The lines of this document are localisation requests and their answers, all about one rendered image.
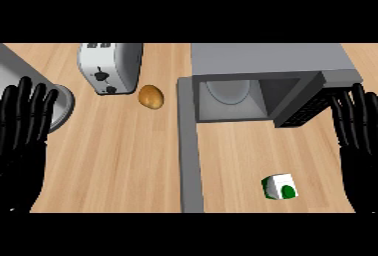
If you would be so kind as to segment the silver toaster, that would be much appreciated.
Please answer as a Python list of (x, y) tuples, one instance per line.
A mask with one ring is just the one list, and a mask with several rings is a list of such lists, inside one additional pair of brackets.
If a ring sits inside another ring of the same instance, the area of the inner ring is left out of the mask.
[(141, 43), (81, 43), (76, 65), (99, 95), (131, 94), (138, 83)]

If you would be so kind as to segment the grey microwave door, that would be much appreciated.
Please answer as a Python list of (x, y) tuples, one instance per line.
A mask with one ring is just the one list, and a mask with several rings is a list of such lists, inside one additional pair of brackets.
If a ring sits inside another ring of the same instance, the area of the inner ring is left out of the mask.
[(183, 213), (203, 212), (192, 78), (177, 80), (180, 203)]

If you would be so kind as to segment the white and green milk carton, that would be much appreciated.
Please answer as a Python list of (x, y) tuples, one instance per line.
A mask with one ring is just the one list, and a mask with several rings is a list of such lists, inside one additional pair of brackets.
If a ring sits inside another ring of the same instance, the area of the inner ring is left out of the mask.
[(261, 180), (263, 192), (267, 199), (285, 200), (298, 196), (291, 174), (276, 174)]

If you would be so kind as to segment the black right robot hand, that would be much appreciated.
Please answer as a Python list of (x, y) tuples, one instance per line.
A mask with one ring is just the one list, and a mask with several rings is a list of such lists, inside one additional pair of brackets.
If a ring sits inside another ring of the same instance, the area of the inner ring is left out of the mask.
[(354, 83), (330, 97), (345, 196), (356, 213), (378, 214), (378, 95)]

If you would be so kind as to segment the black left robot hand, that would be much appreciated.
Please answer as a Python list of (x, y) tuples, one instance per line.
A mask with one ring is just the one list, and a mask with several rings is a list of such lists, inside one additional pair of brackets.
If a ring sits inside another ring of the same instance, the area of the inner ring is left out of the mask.
[(47, 134), (59, 92), (28, 76), (0, 98), (0, 215), (31, 211), (44, 182)]

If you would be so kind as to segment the brown potato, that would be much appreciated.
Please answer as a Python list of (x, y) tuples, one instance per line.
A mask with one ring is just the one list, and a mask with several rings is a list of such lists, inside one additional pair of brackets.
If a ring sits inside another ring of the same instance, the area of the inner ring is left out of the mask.
[(159, 109), (164, 105), (164, 94), (153, 85), (144, 85), (138, 91), (138, 103), (149, 109)]

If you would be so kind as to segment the grey microwave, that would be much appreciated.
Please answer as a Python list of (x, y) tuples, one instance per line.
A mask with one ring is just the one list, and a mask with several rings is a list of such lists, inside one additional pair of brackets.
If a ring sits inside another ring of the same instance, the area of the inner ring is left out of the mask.
[(195, 43), (196, 121), (302, 126), (361, 76), (338, 43)]

